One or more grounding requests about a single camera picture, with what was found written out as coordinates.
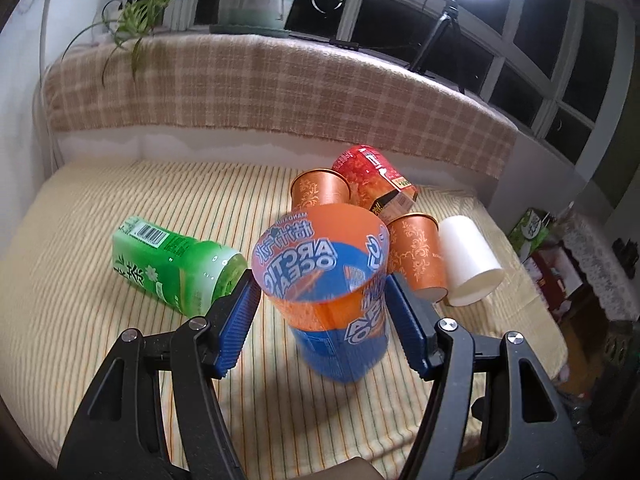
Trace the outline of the plaid brown blanket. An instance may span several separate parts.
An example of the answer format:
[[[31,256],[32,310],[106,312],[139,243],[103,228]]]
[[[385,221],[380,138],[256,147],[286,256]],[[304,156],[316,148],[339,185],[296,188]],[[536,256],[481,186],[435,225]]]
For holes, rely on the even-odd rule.
[[[292,134],[502,175],[518,130],[477,100],[354,51],[257,35],[102,44],[54,63],[44,109],[57,132],[132,126]]]

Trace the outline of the green tea bottle cup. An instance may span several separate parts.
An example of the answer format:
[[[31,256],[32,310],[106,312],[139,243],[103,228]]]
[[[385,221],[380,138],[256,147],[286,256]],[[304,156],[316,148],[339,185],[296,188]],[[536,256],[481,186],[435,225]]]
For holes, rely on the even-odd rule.
[[[112,266],[130,284],[194,318],[232,293],[247,262],[234,248],[129,217],[112,235]]]

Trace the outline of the white paper cup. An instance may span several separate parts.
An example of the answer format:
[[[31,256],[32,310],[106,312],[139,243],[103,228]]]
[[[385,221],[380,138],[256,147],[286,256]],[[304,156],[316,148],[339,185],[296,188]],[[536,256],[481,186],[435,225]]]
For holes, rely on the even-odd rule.
[[[475,304],[500,285],[504,270],[471,218],[448,217],[439,222],[438,234],[450,306]]]

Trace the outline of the left orange paper cup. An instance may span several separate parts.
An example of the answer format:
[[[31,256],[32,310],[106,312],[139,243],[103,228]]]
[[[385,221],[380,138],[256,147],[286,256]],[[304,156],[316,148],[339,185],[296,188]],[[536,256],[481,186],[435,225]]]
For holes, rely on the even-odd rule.
[[[327,204],[349,204],[352,192],[344,177],[332,169],[308,170],[291,183],[292,211]]]

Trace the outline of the white lace cloth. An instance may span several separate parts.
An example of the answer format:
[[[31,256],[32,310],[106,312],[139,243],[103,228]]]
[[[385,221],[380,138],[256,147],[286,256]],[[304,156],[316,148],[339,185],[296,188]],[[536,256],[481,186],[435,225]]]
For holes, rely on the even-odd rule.
[[[564,246],[585,274],[610,321],[634,321],[639,317],[639,297],[614,255],[600,224],[572,211],[559,221]]]

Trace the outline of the spider plant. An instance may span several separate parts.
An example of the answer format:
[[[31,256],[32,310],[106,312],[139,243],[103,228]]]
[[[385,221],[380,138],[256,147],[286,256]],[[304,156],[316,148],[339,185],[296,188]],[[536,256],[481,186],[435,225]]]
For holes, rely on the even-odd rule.
[[[67,52],[82,34],[96,27],[105,27],[115,47],[104,63],[102,84],[105,84],[107,66],[118,50],[129,53],[131,76],[136,78],[143,58],[142,41],[155,32],[160,19],[171,3],[172,0],[108,0],[103,6],[101,18],[81,29],[70,40],[62,58],[66,57]],[[284,18],[284,0],[279,0],[279,6],[279,18]]]

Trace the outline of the red cardboard box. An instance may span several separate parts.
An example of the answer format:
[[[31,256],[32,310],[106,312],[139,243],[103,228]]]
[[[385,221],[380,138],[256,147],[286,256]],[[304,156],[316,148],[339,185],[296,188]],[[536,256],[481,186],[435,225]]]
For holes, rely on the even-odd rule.
[[[525,261],[525,270],[544,297],[555,322],[561,323],[584,287],[577,266],[563,245],[535,250]]]

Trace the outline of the right orange paper cup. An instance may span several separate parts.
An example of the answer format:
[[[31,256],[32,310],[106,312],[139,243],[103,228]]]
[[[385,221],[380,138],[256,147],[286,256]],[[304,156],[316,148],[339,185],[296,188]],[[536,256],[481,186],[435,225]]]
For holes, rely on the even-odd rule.
[[[405,214],[387,226],[390,231],[388,273],[400,273],[416,296],[431,302],[448,294],[438,223],[429,214]]]

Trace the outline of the grey-green flower pot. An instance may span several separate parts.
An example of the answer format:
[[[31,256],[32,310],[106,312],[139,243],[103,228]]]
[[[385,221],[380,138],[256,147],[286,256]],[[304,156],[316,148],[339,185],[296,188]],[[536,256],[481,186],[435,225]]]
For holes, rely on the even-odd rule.
[[[285,38],[294,0],[218,0],[212,34],[262,35]]]

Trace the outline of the red noodle cup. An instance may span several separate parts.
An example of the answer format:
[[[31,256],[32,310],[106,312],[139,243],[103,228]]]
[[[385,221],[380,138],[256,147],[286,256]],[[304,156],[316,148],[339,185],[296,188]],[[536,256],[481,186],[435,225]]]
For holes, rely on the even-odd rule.
[[[408,214],[416,203],[418,188],[372,146],[353,146],[335,159],[332,170],[347,181],[352,203],[386,224]]]

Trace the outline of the blue Arctic Ocean cup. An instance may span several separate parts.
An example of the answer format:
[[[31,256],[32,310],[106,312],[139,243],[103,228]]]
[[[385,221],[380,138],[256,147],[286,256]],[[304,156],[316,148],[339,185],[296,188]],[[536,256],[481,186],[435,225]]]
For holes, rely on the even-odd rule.
[[[259,237],[254,278],[317,374],[358,382],[386,353],[389,252],[385,223],[351,204],[290,212]]]

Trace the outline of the green tissue pack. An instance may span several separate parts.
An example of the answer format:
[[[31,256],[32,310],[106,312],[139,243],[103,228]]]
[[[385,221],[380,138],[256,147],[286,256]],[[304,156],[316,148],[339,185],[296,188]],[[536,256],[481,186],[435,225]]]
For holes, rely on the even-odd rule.
[[[550,212],[528,208],[508,235],[518,260],[526,261],[549,234],[554,217]]]

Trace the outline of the black tripod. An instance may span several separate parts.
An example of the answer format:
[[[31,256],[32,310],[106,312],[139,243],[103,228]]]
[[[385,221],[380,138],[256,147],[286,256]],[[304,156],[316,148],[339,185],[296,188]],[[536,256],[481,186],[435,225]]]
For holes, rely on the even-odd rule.
[[[451,36],[450,49],[448,55],[454,60],[456,68],[456,84],[458,91],[465,94],[464,68],[462,58],[462,35],[459,24],[459,1],[445,0],[442,13],[439,15],[435,25],[426,36],[424,43],[420,45],[416,56],[409,63],[408,70],[411,73],[424,74],[424,64],[440,40],[447,34]]]

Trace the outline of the orange paper cup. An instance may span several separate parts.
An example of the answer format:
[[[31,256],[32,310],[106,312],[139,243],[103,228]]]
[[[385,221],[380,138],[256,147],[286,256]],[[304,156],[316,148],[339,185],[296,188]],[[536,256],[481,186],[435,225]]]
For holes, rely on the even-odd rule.
[[[416,296],[431,302],[448,294],[438,223],[429,214],[405,214],[387,226],[390,231],[388,273],[400,273]]]
[[[352,192],[344,177],[332,169],[308,170],[291,183],[292,211],[327,204],[349,204]]]

